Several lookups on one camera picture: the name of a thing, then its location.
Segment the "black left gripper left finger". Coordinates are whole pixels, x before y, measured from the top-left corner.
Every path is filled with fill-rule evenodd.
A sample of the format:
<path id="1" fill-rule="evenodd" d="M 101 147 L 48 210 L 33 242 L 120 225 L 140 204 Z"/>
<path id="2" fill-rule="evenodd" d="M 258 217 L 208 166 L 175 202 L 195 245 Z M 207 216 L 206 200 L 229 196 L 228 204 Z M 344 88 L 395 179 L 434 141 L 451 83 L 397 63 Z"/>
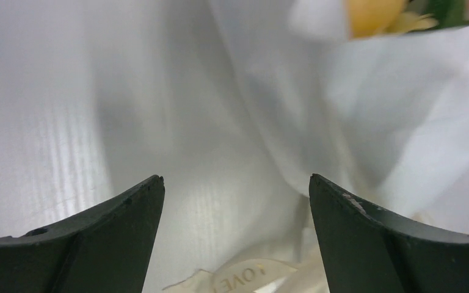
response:
<path id="1" fill-rule="evenodd" d="M 21 237 L 0 238 L 0 292 L 141 292 L 165 197 L 154 175 Z"/>

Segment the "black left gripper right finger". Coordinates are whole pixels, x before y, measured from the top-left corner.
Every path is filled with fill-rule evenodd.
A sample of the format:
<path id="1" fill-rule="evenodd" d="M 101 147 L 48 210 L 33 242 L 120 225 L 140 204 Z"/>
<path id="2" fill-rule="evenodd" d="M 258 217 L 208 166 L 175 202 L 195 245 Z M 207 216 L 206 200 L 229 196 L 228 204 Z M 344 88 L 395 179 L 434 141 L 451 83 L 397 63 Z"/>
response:
<path id="1" fill-rule="evenodd" d="M 314 174 L 311 213 L 336 293 L 469 293 L 469 235 L 366 201 Z"/>

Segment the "cream printed ribbon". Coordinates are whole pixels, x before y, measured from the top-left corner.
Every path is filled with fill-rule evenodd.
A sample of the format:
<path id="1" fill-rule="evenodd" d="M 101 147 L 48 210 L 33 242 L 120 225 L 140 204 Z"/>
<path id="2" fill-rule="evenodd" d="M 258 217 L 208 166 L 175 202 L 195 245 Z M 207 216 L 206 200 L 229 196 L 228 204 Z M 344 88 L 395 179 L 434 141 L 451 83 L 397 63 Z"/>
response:
<path id="1" fill-rule="evenodd" d="M 211 273 L 198 270 L 163 292 L 329 292 L 322 263 L 248 259 Z"/>

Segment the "white paper bouquet wrap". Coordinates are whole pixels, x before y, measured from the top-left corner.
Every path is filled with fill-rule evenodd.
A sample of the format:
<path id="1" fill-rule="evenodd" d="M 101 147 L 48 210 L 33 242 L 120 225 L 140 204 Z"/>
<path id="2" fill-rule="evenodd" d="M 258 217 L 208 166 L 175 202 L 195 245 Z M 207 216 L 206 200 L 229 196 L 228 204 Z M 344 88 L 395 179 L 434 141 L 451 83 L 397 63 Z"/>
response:
<path id="1" fill-rule="evenodd" d="M 344 2 L 0 1 L 0 238 L 159 175 L 141 292 L 323 268 L 314 173 L 469 234 L 469 26 L 352 38 Z"/>

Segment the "pink and yellow flower bunch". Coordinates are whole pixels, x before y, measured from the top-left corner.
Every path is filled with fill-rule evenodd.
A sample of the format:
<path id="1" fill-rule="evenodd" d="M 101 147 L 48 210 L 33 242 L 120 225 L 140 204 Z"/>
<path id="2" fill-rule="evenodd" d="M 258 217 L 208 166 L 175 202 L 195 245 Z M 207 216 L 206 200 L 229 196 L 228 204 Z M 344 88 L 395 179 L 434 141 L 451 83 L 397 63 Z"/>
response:
<path id="1" fill-rule="evenodd" d="M 345 1 L 352 38 L 469 26 L 469 0 Z"/>

